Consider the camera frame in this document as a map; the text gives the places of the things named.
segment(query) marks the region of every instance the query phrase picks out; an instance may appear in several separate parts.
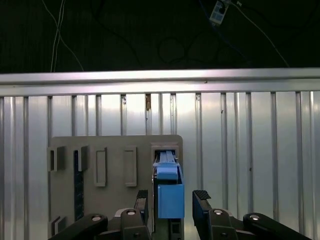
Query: metal panel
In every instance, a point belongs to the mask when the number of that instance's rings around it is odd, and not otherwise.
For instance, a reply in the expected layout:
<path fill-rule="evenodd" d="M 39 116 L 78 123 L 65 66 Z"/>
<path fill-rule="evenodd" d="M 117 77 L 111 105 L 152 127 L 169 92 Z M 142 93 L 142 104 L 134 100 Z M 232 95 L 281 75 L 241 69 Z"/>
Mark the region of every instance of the metal panel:
<path fill-rule="evenodd" d="M 320 239 L 320 92 L 312 92 L 311 108 L 311 156 L 312 156 L 312 192 L 313 192 L 313 234 Z"/>
<path fill-rule="evenodd" d="M 242 219 L 243 216 L 249 211 L 252 206 L 251 202 L 251 135 L 250 123 L 251 116 L 249 102 L 247 102 L 246 93 L 236 93 L 236 155 L 237 155 L 237 196 L 238 196 L 238 218 Z"/>
<path fill-rule="evenodd" d="M 161 134 L 161 95 L 151 94 L 151 134 Z"/>
<path fill-rule="evenodd" d="M 192 191 L 197 189 L 196 94 L 176 95 L 177 134 L 183 139 L 183 177 L 185 182 L 184 239 L 194 240 L 198 233 L 192 218 Z"/>
<path fill-rule="evenodd" d="M 276 93 L 279 221 L 299 231 L 296 93 Z"/>
<path fill-rule="evenodd" d="M 236 143 L 235 94 L 226 94 L 228 210 L 238 217 L 238 163 Z"/>
<path fill-rule="evenodd" d="M 29 143 L 29 239 L 48 238 L 48 98 L 32 96 L 28 99 Z"/>
<path fill-rule="evenodd" d="M 121 135 L 120 95 L 101 96 L 101 135 Z"/>
<path fill-rule="evenodd" d="M 71 96 L 52 97 L 52 137 L 72 135 Z"/>
<path fill-rule="evenodd" d="M 201 188 L 214 208 L 320 239 L 320 92 L 309 92 L 319 79 L 319 69 L 0 75 L 2 235 L 47 238 L 51 137 L 179 134 L 186 239 L 197 238 L 191 191 Z"/>
<path fill-rule="evenodd" d="M 15 98 L 4 98 L 4 239 L 16 237 Z"/>
<path fill-rule="evenodd" d="M 253 211 L 273 218 L 273 149 L 270 92 L 253 92 L 251 94 L 251 104 Z"/>
<path fill-rule="evenodd" d="M 87 116 L 88 116 L 88 135 L 89 136 L 95 136 L 97 134 L 97 128 L 96 128 L 96 95 L 89 95 L 88 96 L 88 109 L 87 109 Z"/>
<path fill-rule="evenodd" d="M 75 100 L 75 136 L 88 135 L 88 97 L 79 95 Z"/>
<path fill-rule="evenodd" d="M 301 92 L 304 234 L 314 239 L 313 166 L 311 156 L 310 93 Z"/>
<path fill-rule="evenodd" d="M 14 113 L 14 165 L 13 165 L 13 177 L 14 177 L 14 237 L 15 239 L 23 240 L 25 238 L 25 164 L 28 165 L 28 158 L 25 157 L 25 101 L 23 97 L 16 97 L 15 113 Z"/>
<path fill-rule="evenodd" d="M 0 240 L 5 239 L 5 133 L 4 99 L 0 97 Z"/>
<path fill-rule="evenodd" d="M 201 94 L 203 189 L 215 208 L 223 207 L 221 94 Z"/>
<path fill-rule="evenodd" d="M 171 133 L 171 121 L 173 116 L 171 115 L 171 94 L 162 94 L 162 134 Z"/>
<path fill-rule="evenodd" d="M 126 95 L 126 135 L 146 134 L 146 95 Z"/>

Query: metal bar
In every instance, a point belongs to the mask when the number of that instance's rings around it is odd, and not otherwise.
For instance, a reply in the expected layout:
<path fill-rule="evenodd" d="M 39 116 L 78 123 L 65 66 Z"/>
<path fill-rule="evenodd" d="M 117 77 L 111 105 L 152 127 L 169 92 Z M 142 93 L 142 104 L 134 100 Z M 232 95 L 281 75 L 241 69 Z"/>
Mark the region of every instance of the metal bar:
<path fill-rule="evenodd" d="M 270 81 L 156 81 L 156 82 L 111 82 L 86 84 L 37 84 L 2 85 L 0 97 L 7 96 L 64 96 L 98 94 L 144 94 L 144 93 L 208 93 L 208 92 L 282 92 L 320 91 L 316 79 L 277 79 Z"/>
<path fill-rule="evenodd" d="M 197 129 L 196 129 L 196 94 L 179 93 L 176 95 L 177 134 L 183 139 L 183 177 L 185 183 L 186 211 L 184 217 L 185 240 L 197 239 L 198 233 L 192 217 L 192 191 L 197 184 Z"/>
<path fill-rule="evenodd" d="M 120 95 L 101 95 L 101 135 L 121 135 Z"/>
<path fill-rule="evenodd" d="M 88 100 L 88 104 L 87 104 L 88 135 L 95 136 L 97 134 L 97 128 L 96 128 L 97 100 L 96 100 L 96 95 L 89 95 L 87 100 Z"/>
<path fill-rule="evenodd" d="M 88 96 L 75 98 L 75 136 L 88 135 Z"/>
<path fill-rule="evenodd" d="M 301 131 L 302 131 L 302 164 L 303 164 L 303 218 L 304 234 L 314 238 L 314 199 L 313 199 L 313 166 L 311 155 L 311 109 L 310 93 L 301 92 Z"/>
<path fill-rule="evenodd" d="M 5 240 L 5 133 L 4 99 L 0 97 L 0 240 Z"/>
<path fill-rule="evenodd" d="M 276 93 L 279 222 L 299 231 L 296 93 Z"/>
<path fill-rule="evenodd" d="M 161 134 L 161 94 L 151 94 L 151 134 Z"/>
<path fill-rule="evenodd" d="M 48 238 L 48 98 L 33 96 L 28 99 L 29 143 L 29 239 Z"/>
<path fill-rule="evenodd" d="M 24 128 L 25 126 L 25 101 L 23 97 L 16 97 L 14 103 L 14 165 L 13 165 L 13 176 L 14 176 L 14 212 L 15 212 L 15 237 L 16 239 L 25 239 L 25 168 L 24 164 L 28 165 L 28 159 L 25 159 L 25 137 Z"/>
<path fill-rule="evenodd" d="M 237 195 L 238 195 L 238 218 L 249 213 L 249 187 L 250 187 L 250 156 L 248 135 L 248 111 L 246 93 L 236 93 L 236 156 L 237 156 Z"/>
<path fill-rule="evenodd" d="M 162 134 L 171 134 L 171 94 L 162 94 Z"/>
<path fill-rule="evenodd" d="M 203 156 L 202 156 L 202 106 L 201 94 L 195 95 L 195 127 L 196 127 L 196 163 L 197 189 L 204 188 Z"/>
<path fill-rule="evenodd" d="M 15 98 L 4 98 L 4 239 L 16 239 Z"/>
<path fill-rule="evenodd" d="M 313 239 L 320 239 L 320 92 L 310 94 L 313 192 Z"/>
<path fill-rule="evenodd" d="M 211 206 L 223 207 L 221 94 L 202 93 L 202 171 L 203 189 Z"/>
<path fill-rule="evenodd" d="M 253 211 L 273 218 L 273 151 L 270 92 L 253 92 L 251 94 L 251 107 Z"/>
<path fill-rule="evenodd" d="M 77 84 L 87 82 L 130 82 L 167 81 L 198 79 L 214 80 L 272 80 L 295 78 L 320 78 L 319 68 L 262 68 L 262 69 L 210 69 L 210 70 L 148 70 L 148 71 L 104 71 L 104 72 L 66 72 L 66 73 L 24 73 L 2 74 L 0 84 Z"/>
<path fill-rule="evenodd" d="M 146 95 L 126 96 L 126 135 L 146 135 Z"/>
<path fill-rule="evenodd" d="M 52 137 L 72 135 L 72 97 L 52 97 Z"/>
<path fill-rule="evenodd" d="M 226 93 L 226 139 L 227 139 L 227 176 L 228 210 L 238 218 L 238 159 L 235 94 Z"/>

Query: blue object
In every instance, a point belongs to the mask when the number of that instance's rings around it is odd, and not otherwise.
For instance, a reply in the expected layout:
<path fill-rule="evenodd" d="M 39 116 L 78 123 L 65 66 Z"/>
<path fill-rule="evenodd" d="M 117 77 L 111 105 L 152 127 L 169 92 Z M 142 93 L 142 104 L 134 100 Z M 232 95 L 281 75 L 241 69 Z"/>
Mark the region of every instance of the blue object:
<path fill-rule="evenodd" d="M 183 219 L 185 217 L 185 186 L 183 184 L 158 185 L 158 218 Z"/>
<path fill-rule="evenodd" d="M 160 161 L 155 164 L 158 180 L 178 180 L 178 164 L 171 151 L 160 153 Z"/>
<path fill-rule="evenodd" d="M 158 183 L 158 218 L 183 219 L 185 217 L 185 186 L 181 166 L 172 151 L 161 151 L 156 168 Z"/>

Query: blue block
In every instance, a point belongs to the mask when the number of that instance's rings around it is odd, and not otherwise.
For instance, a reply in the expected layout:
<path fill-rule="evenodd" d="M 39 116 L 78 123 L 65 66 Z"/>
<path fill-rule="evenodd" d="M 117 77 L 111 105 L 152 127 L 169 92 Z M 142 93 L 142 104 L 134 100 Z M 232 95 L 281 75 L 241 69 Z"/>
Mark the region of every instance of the blue block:
<path fill-rule="evenodd" d="M 178 180 L 178 168 L 176 164 L 160 163 L 156 168 L 158 180 Z"/>
<path fill-rule="evenodd" d="M 158 218 L 183 219 L 185 217 L 185 186 L 183 184 L 158 185 Z"/>

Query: vertical ridge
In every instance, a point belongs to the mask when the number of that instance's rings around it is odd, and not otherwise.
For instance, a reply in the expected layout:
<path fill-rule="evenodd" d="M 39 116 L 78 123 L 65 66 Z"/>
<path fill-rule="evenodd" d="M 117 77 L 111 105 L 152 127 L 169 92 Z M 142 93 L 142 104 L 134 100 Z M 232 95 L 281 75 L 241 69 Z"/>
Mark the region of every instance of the vertical ridge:
<path fill-rule="evenodd" d="M 201 95 L 195 95 L 195 127 L 196 127 L 196 162 L 197 162 L 197 186 L 198 189 L 204 189 L 203 182 L 203 156 L 202 156 L 202 108 Z"/>
<path fill-rule="evenodd" d="M 170 109 L 170 123 L 171 123 L 171 134 L 177 134 L 177 96 L 172 94 L 171 109 Z"/>
<path fill-rule="evenodd" d="M 271 93 L 271 138 L 273 164 L 273 219 L 279 221 L 279 186 L 278 186 L 278 137 L 277 137 L 277 99 L 276 93 Z"/>
<path fill-rule="evenodd" d="M 121 111 L 121 136 L 127 135 L 127 97 L 122 95 L 120 97 L 120 111 Z"/>
<path fill-rule="evenodd" d="M 152 135 L 151 94 L 145 95 L 145 135 Z"/>
<path fill-rule="evenodd" d="M 235 125 L 234 125 L 234 147 L 235 147 L 235 169 L 236 169 L 236 217 L 238 219 L 241 219 L 242 216 L 240 216 L 240 164 L 239 164 L 239 158 L 240 158 L 240 153 L 239 153 L 239 115 L 240 115 L 240 101 L 239 101 L 239 94 L 240 93 L 234 93 L 234 120 L 235 120 Z"/>
<path fill-rule="evenodd" d="M 71 136 L 76 136 L 77 130 L 77 96 L 71 96 Z"/>
<path fill-rule="evenodd" d="M 249 178 L 248 178 L 248 211 L 252 213 L 254 211 L 254 175 L 253 175 L 253 147 L 252 147 L 252 102 L 251 102 L 251 94 L 246 93 L 246 114 L 247 114 L 247 136 L 248 136 L 248 144 L 247 144 L 247 152 L 249 155 L 248 161 L 248 169 L 249 169 Z"/>
<path fill-rule="evenodd" d="M 95 127 L 96 127 L 96 136 L 101 136 L 102 126 L 101 126 L 101 95 L 97 95 L 95 99 Z"/>
<path fill-rule="evenodd" d="M 47 97 L 47 147 L 50 146 L 50 141 L 52 138 L 52 129 L 53 129 L 53 124 L 52 124 L 52 96 Z M 49 199 L 50 197 L 50 172 L 47 172 L 47 182 L 48 182 L 48 189 L 47 189 L 47 195 L 48 195 L 48 200 L 47 200 L 47 206 L 48 206 L 48 222 L 51 220 L 51 203 Z"/>
<path fill-rule="evenodd" d="M 5 240 L 4 98 L 0 97 L 0 240 Z"/>
<path fill-rule="evenodd" d="M 84 96 L 84 124 L 85 124 L 85 136 L 89 135 L 89 97 Z"/>
<path fill-rule="evenodd" d="M 299 232 L 305 234 L 305 218 L 304 218 L 304 171 L 303 171 L 303 153 L 302 153 L 302 109 L 301 109 L 301 93 L 295 93 L 296 106 L 296 139 L 297 139 L 297 167 L 298 167 L 298 215 L 299 215 Z"/>
<path fill-rule="evenodd" d="M 315 126 L 315 96 L 310 92 L 310 128 L 311 128 L 311 165 L 312 165 L 312 205 L 313 205 L 313 239 L 318 238 L 316 212 L 316 126 Z"/>
<path fill-rule="evenodd" d="M 222 136 L 222 207 L 228 209 L 228 149 L 227 149 L 227 102 L 221 94 L 221 136 Z"/>
<path fill-rule="evenodd" d="M 29 98 L 25 97 L 23 103 L 23 237 L 29 240 Z"/>

